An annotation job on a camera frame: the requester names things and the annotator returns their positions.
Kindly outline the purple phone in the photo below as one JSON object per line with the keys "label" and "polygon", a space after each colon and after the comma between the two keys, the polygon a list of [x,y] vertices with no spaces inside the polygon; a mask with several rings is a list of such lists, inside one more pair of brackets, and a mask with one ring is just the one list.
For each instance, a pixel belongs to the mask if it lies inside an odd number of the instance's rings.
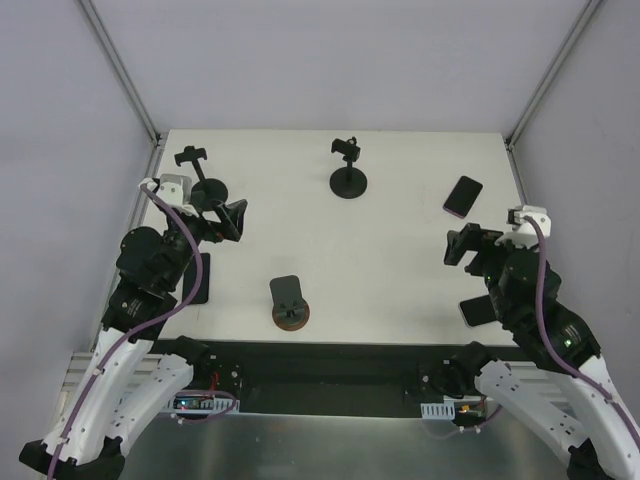
{"label": "purple phone", "polygon": [[483,184],[461,176],[443,204],[443,209],[457,218],[465,218],[483,190]]}

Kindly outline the black round-base clamp stand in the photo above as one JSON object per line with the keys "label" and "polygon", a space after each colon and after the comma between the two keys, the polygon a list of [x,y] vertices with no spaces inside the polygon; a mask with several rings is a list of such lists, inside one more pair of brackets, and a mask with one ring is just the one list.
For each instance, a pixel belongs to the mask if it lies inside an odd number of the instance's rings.
{"label": "black round-base clamp stand", "polygon": [[368,186],[368,180],[363,171],[354,166],[359,159],[361,148],[357,139],[351,137],[348,140],[334,139],[331,145],[332,153],[340,153],[344,167],[335,170],[329,179],[331,191],[342,199],[355,199],[363,195]]}

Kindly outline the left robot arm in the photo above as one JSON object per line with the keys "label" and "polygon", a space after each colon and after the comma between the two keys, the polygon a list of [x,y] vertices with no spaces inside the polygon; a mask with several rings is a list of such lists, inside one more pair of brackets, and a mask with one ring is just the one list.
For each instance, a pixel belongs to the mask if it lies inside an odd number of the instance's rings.
{"label": "left robot arm", "polygon": [[167,351],[129,398],[125,387],[166,321],[188,306],[205,277],[201,242],[240,240],[247,201],[208,201],[186,211],[156,200],[164,232],[138,227],[121,241],[120,280],[101,321],[93,356],[73,399],[45,438],[19,460],[49,479],[116,479],[133,443],[179,391],[210,380],[212,351],[186,336]]}

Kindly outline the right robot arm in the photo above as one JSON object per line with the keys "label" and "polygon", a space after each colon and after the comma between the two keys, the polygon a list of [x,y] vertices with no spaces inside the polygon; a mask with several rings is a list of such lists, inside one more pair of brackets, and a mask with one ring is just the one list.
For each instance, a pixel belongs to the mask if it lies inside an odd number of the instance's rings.
{"label": "right robot arm", "polygon": [[496,321],[557,386],[571,411],[523,386],[479,342],[435,367],[428,383],[444,396],[481,394],[497,401],[553,450],[571,479],[636,479],[639,427],[617,393],[595,335],[557,299],[561,279],[546,256],[550,221],[526,214],[512,225],[506,233],[474,223],[448,232],[444,262],[456,266],[465,253],[474,253],[465,270],[483,279]]}

